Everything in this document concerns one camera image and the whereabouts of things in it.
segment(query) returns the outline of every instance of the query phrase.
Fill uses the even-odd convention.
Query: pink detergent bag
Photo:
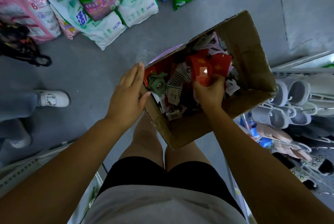
[[[61,34],[48,0],[0,0],[0,18],[23,24],[37,43],[52,40]]]

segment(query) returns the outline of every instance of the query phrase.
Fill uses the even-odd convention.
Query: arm
[[[122,76],[106,117],[0,199],[2,223],[67,223],[99,166],[143,111],[144,65]]]
[[[194,82],[196,97],[258,224],[332,222],[334,213],[223,111],[225,79],[215,78],[210,87]]]

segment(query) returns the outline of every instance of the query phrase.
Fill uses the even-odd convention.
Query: white shirt
[[[213,195],[180,188],[121,185],[99,195],[82,224],[247,224],[233,206]]]

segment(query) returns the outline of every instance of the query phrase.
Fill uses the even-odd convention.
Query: cardboard box
[[[233,119],[273,97],[276,87],[259,35],[248,11],[242,11],[224,20],[194,37],[187,44],[152,61],[146,68],[171,55],[174,59],[177,58],[182,54],[180,51],[190,50],[199,37],[212,30],[216,31],[217,35],[225,42],[229,54],[233,56],[233,66],[238,72],[238,85],[242,88],[241,95],[233,95],[222,103],[224,111]],[[143,85],[141,94],[146,91]],[[162,138],[172,149],[185,146],[212,131],[204,112],[168,121],[161,114],[152,96],[148,99],[145,111]]]

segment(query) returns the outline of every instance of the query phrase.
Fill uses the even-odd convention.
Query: black bag
[[[50,66],[51,58],[40,54],[35,41],[28,37],[29,31],[24,25],[8,24],[0,20],[0,55],[28,62],[37,67]]]

